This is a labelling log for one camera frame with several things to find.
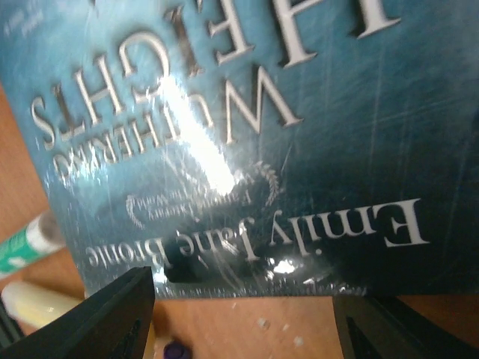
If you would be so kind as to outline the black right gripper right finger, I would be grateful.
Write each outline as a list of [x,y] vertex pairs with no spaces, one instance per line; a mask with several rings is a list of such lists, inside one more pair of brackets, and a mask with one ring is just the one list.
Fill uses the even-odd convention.
[[477,358],[478,349],[394,297],[332,299],[345,358]]

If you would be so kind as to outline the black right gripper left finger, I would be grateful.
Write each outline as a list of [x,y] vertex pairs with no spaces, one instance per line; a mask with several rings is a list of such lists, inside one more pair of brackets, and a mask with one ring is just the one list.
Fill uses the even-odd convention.
[[1,357],[142,358],[154,302],[151,268],[135,267]]

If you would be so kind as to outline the Wuthering Heights teal book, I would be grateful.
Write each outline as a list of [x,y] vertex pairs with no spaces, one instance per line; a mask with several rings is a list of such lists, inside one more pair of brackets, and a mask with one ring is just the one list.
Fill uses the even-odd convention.
[[3,1],[89,293],[478,292],[476,1]]

